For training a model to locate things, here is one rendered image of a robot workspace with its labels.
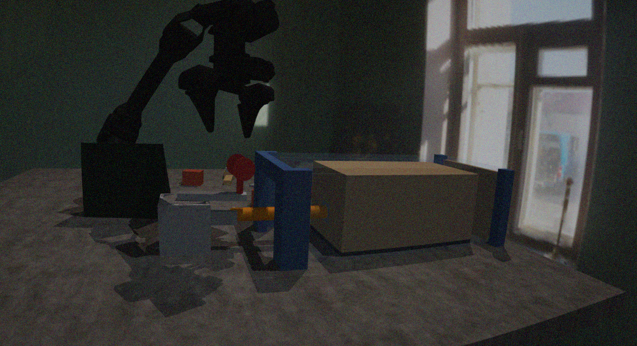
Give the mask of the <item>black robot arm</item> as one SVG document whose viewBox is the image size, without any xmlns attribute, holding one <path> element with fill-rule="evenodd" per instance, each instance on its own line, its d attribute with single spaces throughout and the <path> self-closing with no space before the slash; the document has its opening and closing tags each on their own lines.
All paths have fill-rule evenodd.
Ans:
<svg viewBox="0 0 637 346">
<path fill-rule="evenodd" d="M 271 0 L 220 0 L 195 5 L 192 10 L 177 14 L 162 31 L 159 52 L 146 70 L 126 103 L 109 114 L 97 136 L 98 143 L 136 143 L 142 126 L 141 113 L 153 93 L 172 67 L 203 42 L 207 27 L 214 35 L 214 49 L 224 44 L 245 47 L 279 27 L 275 3 Z M 203 30 L 200 35 L 181 22 L 197 21 Z M 256 56 L 237 56 L 232 50 L 226 63 L 226 77 L 235 76 L 268 83 L 275 76 L 273 63 Z"/>
</svg>

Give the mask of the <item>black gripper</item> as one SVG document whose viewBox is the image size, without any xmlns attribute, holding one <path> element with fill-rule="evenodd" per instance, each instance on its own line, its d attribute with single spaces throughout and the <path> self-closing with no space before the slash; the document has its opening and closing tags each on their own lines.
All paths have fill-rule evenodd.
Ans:
<svg viewBox="0 0 637 346">
<path fill-rule="evenodd" d="M 252 135 L 253 126 L 261 108 L 274 100 L 275 90 L 261 83 L 245 86 L 250 79 L 235 76 L 226 77 L 226 63 L 231 51 L 237 56 L 250 56 L 245 53 L 245 47 L 236 44 L 224 44 L 214 49 L 209 62 L 213 68 L 197 65 L 181 72 L 178 78 L 178 88 L 185 91 L 200 114 L 208 132 L 214 130 L 215 97 L 219 90 L 237 94 L 241 104 L 237 104 L 242 132 L 245 139 Z"/>
</svg>

